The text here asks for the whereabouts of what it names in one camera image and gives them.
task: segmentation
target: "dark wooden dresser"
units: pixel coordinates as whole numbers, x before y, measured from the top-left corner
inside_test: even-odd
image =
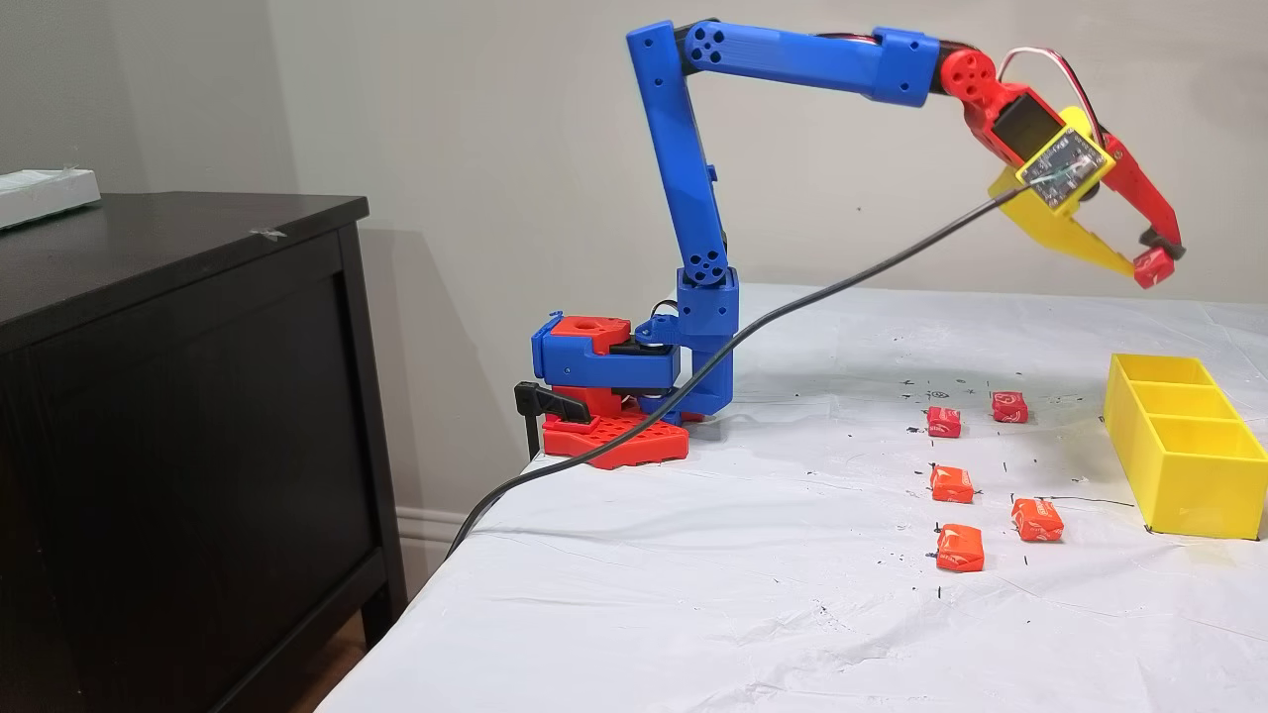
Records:
[[[0,712],[285,710],[406,604],[364,198],[0,231]]]

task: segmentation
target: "yellow tray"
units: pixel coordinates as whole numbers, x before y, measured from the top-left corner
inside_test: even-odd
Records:
[[[1202,362],[1115,354],[1104,415],[1146,525],[1258,537],[1268,455]]]

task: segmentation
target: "circuit board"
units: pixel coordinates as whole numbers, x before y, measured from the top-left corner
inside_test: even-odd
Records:
[[[1035,193],[1055,209],[1061,203],[1069,200],[1079,192],[1079,188],[1088,181],[1088,176],[1097,173],[1106,164],[1106,156],[1083,138],[1083,134],[1073,128],[1065,129],[1060,138],[1052,142],[1042,154],[1022,170],[1022,180],[1030,183],[1037,178],[1055,174],[1070,166],[1074,170],[1066,173],[1058,180],[1049,180],[1035,186]]]

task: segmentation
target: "floor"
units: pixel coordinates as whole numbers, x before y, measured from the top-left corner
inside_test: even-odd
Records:
[[[363,656],[365,656],[365,634],[361,632],[361,615],[356,614],[313,657],[306,672],[307,688],[288,713],[316,710],[326,694],[335,689]]]

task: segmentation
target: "robotic arm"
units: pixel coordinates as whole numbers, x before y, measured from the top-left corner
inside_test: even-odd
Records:
[[[633,331],[626,320],[552,315],[533,336],[534,372],[560,397],[586,403],[590,420],[548,415],[548,453],[576,455],[624,433],[673,388],[680,348],[691,350],[692,370],[699,370],[739,327],[739,278],[728,261],[713,190],[718,173],[705,160],[687,93],[687,77],[696,72],[836,89],[905,107],[923,105],[931,93],[954,96],[964,103],[973,134],[1007,164],[993,195],[1054,165],[1079,169],[1004,206],[1037,242],[1132,275],[1142,287],[1168,277],[1183,254],[1174,212],[1117,137],[1077,107],[1058,113],[1031,88],[1002,82],[990,58],[971,46],[894,28],[812,36],[718,20],[680,28],[658,23],[629,33],[626,42],[682,258],[678,313],[652,315]],[[1073,219],[1099,183],[1150,221],[1141,237],[1149,250],[1135,263]],[[686,431],[676,426],[719,411],[730,402],[732,387],[728,354],[670,411],[664,429],[592,463],[685,455]]]

